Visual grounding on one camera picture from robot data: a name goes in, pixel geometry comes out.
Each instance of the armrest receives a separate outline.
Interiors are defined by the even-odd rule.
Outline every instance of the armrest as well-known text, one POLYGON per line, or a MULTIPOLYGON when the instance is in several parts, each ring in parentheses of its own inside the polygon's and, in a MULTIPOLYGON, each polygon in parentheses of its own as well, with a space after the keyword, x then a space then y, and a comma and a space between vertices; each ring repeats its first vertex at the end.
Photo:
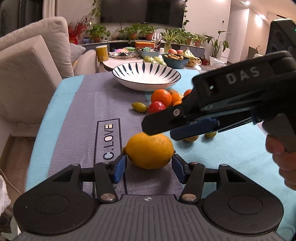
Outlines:
POLYGON ((0 51, 0 115, 41 122, 61 80, 41 35, 0 51))
POLYGON ((93 49, 87 51, 78 58, 77 65, 74 69, 74 75, 95 74, 96 62, 96 51, 93 49))

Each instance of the gripper handle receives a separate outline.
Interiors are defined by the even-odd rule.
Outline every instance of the gripper handle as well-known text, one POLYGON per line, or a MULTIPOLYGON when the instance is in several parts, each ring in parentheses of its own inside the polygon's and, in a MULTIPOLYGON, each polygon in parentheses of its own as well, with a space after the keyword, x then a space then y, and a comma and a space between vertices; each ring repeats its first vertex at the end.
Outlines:
POLYGON ((296 151, 296 135, 291 125, 295 121, 296 116, 292 120, 285 114, 279 114, 275 118, 264 121, 262 127, 269 135, 283 143, 286 151, 291 153, 296 151))

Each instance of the yellow can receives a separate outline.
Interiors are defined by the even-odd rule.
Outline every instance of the yellow can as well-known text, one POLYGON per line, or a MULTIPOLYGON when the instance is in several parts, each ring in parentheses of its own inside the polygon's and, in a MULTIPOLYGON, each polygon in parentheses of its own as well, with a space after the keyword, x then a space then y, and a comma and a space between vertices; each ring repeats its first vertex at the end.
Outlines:
POLYGON ((107 61, 108 58, 108 46, 100 45, 96 47, 96 55, 98 57, 99 62, 107 61))

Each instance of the orange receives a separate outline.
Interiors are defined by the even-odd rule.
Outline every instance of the orange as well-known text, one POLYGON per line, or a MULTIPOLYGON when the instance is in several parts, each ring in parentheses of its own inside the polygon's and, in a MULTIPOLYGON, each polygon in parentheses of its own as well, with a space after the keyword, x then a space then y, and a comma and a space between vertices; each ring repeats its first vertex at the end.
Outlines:
POLYGON ((178 91, 176 91, 176 90, 168 90, 168 91, 170 92, 171 95, 174 93, 178 93, 178 91))
POLYGON ((176 105, 179 105, 179 104, 182 104, 182 101, 181 101, 181 100, 176 101, 176 102, 173 104, 173 106, 176 106, 176 105))
POLYGON ((184 96, 179 93, 172 94, 172 104, 174 105, 177 101, 181 101, 184 96))
POLYGON ((155 101, 160 101, 166 106, 166 108, 168 108, 172 103, 172 96, 170 92, 164 89, 159 89, 154 91, 153 94, 151 95, 151 103, 155 101))
POLYGON ((189 95, 191 93, 191 91, 192 91, 191 89, 186 90, 185 93, 184 93, 184 96, 189 95))

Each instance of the blue tablecloth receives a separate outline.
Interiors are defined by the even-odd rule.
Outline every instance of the blue tablecloth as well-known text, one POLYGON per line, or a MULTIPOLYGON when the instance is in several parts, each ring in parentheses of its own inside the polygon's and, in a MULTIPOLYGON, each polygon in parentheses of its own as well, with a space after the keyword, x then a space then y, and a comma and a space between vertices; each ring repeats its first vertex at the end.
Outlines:
MULTIPOLYGON (((183 93, 192 88, 191 79, 198 72, 180 70, 180 73, 182 78, 173 88, 183 93)), ((84 76, 64 79, 52 97, 33 148, 26 190, 47 178, 62 124, 83 79, 84 76)), ((291 240, 296 227, 296 192, 284 185, 277 165, 265 150, 265 138, 258 126, 247 124, 218 133, 210 142, 199 138, 194 143, 173 141, 173 144, 176 152, 187 162, 197 161, 207 168, 217 168, 220 163, 227 163, 276 195, 284 205, 284 218, 277 233, 285 240, 291 240)), ((208 183, 203 196, 212 190, 213 184, 208 183)))

